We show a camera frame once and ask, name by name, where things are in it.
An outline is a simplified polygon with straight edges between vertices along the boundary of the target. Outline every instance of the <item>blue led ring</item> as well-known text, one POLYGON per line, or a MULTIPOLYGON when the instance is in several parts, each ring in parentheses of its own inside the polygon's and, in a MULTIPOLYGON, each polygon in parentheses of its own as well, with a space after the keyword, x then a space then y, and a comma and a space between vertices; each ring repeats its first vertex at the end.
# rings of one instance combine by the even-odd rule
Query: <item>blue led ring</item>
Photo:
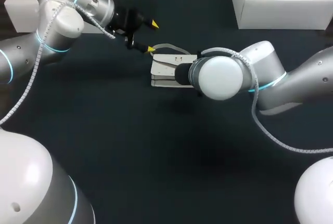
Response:
MULTIPOLYGON (((42 40, 41 40, 41 38, 40 38, 40 36, 39 36, 39 34, 38 34, 38 30, 36 31, 36 35, 37 35, 37 38, 38 38, 39 42, 42 43, 42 40)), ((49 50, 51 50, 51 51, 55 51, 55 52, 67 52, 67 51, 70 50, 70 48, 67 49, 67 50, 57 50, 57 49, 54 49, 54 48, 52 48, 52 47, 49 47, 49 46, 46 45, 46 44, 44 44, 44 46, 45 46, 47 49, 49 49, 49 50)))
POLYGON ((12 65, 11 65, 11 63, 10 63, 9 58, 7 57, 7 55, 1 49, 0 49, 0 52, 2 53, 2 55, 7 60, 9 68, 10 68, 10 79, 9 79, 9 82, 8 82, 8 84, 9 84, 12 81, 12 79, 14 78, 14 70, 12 68, 12 65))
MULTIPOLYGON (((270 86, 273 86, 273 85, 276 85, 277 83, 279 83, 285 76, 287 75, 287 72, 285 72, 281 77, 279 77, 278 79, 274 80, 273 82, 270 82, 269 84, 267 85, 263 85, 261 87, 259 87, 259 90, 263 90, 263 89, 266 89, 270 86)), ((250 93, 253 93, 255 92, 255 89, 252 89, 252 90, 249 90, 250 93)))

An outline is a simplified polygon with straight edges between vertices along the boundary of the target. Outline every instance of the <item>black table surface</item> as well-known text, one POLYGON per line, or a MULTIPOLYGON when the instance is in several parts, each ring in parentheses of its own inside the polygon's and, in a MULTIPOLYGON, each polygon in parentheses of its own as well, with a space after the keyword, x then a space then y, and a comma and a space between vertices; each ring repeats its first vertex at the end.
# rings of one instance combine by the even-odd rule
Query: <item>black table surface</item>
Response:
MULTIPOLYGON (((330 44, 320 31, 238 30, 231 0, 115 0, 154 16, 137 40, 196 53, 274 45, 290 71, 330 44)), ((329 156, 271 142, 253 122, 247 93, 216 102, 192 89, 150 86, 151 56, 83 35, 62 62, 40 69, 27 100, 3 127, 42 143, 91 201, 98 224, 298 223, 294 190, 329 156)), ((15 83, 18 99, 27 78, 15 83)), ((263 117, 288 145, 333 147, 330 100, 263 117)))

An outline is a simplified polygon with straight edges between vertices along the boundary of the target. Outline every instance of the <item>gray cable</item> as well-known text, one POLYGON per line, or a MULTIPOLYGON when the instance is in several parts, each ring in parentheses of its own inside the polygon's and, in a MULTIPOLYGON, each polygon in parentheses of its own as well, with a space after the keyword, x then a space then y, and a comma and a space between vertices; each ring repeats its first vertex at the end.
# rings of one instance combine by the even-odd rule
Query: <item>gray cable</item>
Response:
POLYGON ((180 47, 177 47, 177 46, 174 46, 174 45, 171 45, 171 44, 168 44, 168 43, 165 43, 165 44, 158 44, 156 46, 153 46, 153 48, 155 50, 157 49, 161 49, 161 48, 169 48, 169 49, 173 49, 173 50, 176 50, 176 51, 179 51, 179 52, 182 52, 186 55, 191 55, 188 51, 184 50, 184 49, 181 49, 180 47))
POLYGON ((90 21, 98 28, 100 29, 108 38, 110 39, 115 39, 116 37, 113 36, 112 34, 108 33, 106 30, 104 30, 104 28, 92 17, 89 15, 89 13, 87 13, 82 7, 80 7, 79 5, 73 3, 73 2, 69 2, 66 0, 55 0, 57 2, 60 3, 59 7, 57 7, 57 9, 55 10, 52 18, 50 19, 50 22, 48 23, 47 27, 46 27, 46 31, 44 33, 44 36, 42 38, 42 42, 40 44, 40 47, 38 49, 37 52, 37 57, 36 57, 36 61, 35 61, 35 65, 30 77, 30 80, 28 82, 27 87, 24 90, 23 95, 21 96, 21 98, 19 99, 19 101, 14 105, 14 107, 7 113, 7 115, 4 116, 4 118, 0 121, 0 126, 3 125, 16 111, 17 109, 21 106, 21 104, 24 102, 25 98, 27 97, 32 84, 36 78, 36 74, 40 65, 40 60, 42 57, 42 53, 43 53, 43 48, 46 42, 46 38, 48 36, 48 33, 52 27, 52 24, 54 22, 54 20, 56 19, 56 17, 58 16, 58 14, 61 12, 61 10, 65 7, 65 6, 70 6, 75 8, 77 11, 80 11, 81 13, 83 13, 85 16, 87 16, 87 18, 90 19, 90 21))
POLYGON ((246 67, 249 69, 249 71, 252 74, 252 79, 254 79, 254 99, 253 99, 253 103, 252 103, 252 108, 251 108, 251 113, 252 113, 252 117, 254 119, 254 122, 259 126, 259 128, 261 129, 261 131, 263 131, 265 133, 265 135, 267 135, 270 139, 272 139, 275 143, 277 143, 278 145, 280 145, 281 147, 293 151, 293 152, 297 152, 297 153, 303 153, 303 154, 320 154, 320 153, 331 153, 333 152, 333 148, 330 149, 320 149, 320 150, 303 150, 303 149, 297 149, 291 146, 288 146, 286 144, 284 144, 283 142, 281 142, 280 140, 278 140, 277 138, 275 138, 259 121, 258 117, 257 117, 257 101, 259 98, 259 81, 258 81, 258 77, 255 73, 255 70, 253 68, 253 65, 251 64, 251 62, 242 54, 235 52, 233 50, 227 49, 227 48, 221 48, 221 47, 216 47, 216 48, 210 48, 207 49, 205 51, 202 52, 203 55, 208 54, 210 52, 215 52, 215 51, 219 51, 219 52, 224 52, 227 54, 231 54, 232 58, 237 58, 240 61, 242 61, 246 67))

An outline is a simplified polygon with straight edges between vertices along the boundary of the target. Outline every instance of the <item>end effector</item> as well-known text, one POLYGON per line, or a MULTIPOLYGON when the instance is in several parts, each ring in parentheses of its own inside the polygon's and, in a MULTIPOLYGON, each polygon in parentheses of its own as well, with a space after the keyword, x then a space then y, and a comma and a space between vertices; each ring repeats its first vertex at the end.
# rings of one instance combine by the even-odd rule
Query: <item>end effector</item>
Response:
MULTIPOLYGON (((247 57, 259 80, 258 109, 275 115, 333 91, 333 47, 320 51, 297 69, 286 72, 270 42, 256 43, 240 52, 247 57)), ((214 100, 226 100, 241 91, 254 93, 249 69, 238 59, 200 57, 181 64, 175 79, 214 100)))
MULTIPOLYGON (((48 0, 38 0, 43 5, 48 0)), ((103 28, 112 34, 124 37, 128 49, 138 49, 142 52, 153 51, 153 49, 134 40, 134 34, 141 25, 145 24, 152 29, 158 29, 153 19, 144 17, 137 9, 127 9, 122 6, 115 6, 113 0, 68 0, 78 4, 89 13, 103 28)), ((81 15, 84 21, 89 20, 81 15)))

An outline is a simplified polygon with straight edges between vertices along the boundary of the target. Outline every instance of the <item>robotic arm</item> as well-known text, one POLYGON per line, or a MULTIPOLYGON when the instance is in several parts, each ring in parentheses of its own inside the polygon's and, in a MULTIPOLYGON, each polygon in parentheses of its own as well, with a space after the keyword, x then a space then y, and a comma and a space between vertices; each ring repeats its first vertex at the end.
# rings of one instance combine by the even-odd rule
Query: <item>robotic arm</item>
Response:
MULTIPOLYGON (((333 92, 333 47, 288 73, 270 42, 256 43, 240 54, 249 59, 258 76, 258 109, 264 115, 275 115, 333 92)), ((193 64, 179 65, 175 77, 180 84, 191 84, 214 100, 229 99, 240 91, 254 93, 249 69, 230 57, 200 57, 193 64)))
MULTIPOLYGON (((115 7, 112 0, 66 0, 73 2, 93 17, 98 24, 111 32, 125 37, 129 49, 142 52, 153 51, 147 45, 134 41, 134 33, 142 24, 153 29, 158 26, 152 19, 143 17, 136 9, 115 7)), ((48 23, 61 0, 38 0, 40 4, 40 22, 36 32, 7 39, 0 42, 0 83, 10 83, 28 73, 34 67, 36 55, 42 42, 48 23)), ((41 64, 59 61, 68 52, 81 35, 84 22, 90 20, 81 12, 65 6, 55 18, 50 29, 41 56, 41 64)))

